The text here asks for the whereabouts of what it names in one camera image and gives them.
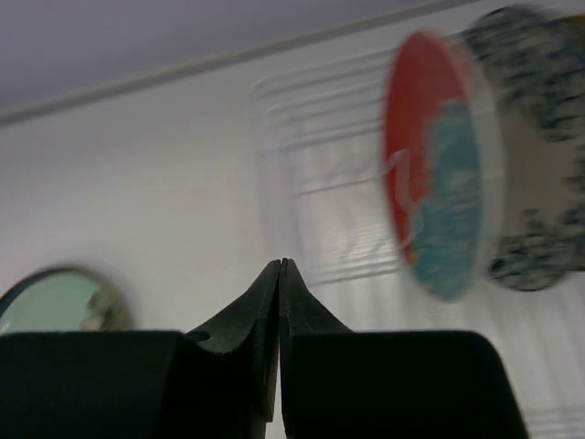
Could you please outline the light green plate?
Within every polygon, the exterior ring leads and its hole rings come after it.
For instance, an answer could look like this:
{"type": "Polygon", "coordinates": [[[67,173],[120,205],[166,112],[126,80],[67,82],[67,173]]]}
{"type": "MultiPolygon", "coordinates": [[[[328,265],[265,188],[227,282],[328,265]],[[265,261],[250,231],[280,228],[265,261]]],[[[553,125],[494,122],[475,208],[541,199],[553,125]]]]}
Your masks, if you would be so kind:
{"type": "Polygon", "coordinates": [[[122,292],[104,276],[53,266],[23,278],[1,295],[1,334],[122,331],[133,327],[122,292]]]}

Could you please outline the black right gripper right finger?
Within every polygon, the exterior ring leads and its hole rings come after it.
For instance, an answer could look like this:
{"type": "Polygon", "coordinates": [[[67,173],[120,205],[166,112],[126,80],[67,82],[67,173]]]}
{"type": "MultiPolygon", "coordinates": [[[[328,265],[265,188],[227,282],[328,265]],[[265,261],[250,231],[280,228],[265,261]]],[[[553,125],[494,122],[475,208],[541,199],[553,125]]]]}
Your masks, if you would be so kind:
{"type": "Polygon", "coordinates": [[[279,274],[282,418],[290,438],[525,438],[503,361],[467,330],[355,332],[279,274]]]}

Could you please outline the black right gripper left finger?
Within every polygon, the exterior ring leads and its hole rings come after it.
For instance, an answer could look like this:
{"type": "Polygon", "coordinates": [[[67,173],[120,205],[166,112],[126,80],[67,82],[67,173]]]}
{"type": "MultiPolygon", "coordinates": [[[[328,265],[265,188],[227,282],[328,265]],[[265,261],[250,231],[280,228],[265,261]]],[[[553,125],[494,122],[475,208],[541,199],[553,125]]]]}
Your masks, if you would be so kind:
{"type": "Polygon", "coordinates": [[[280,265],[188,332],[1,338],[4,438],[262,438],[274,414],[280,265]]]}

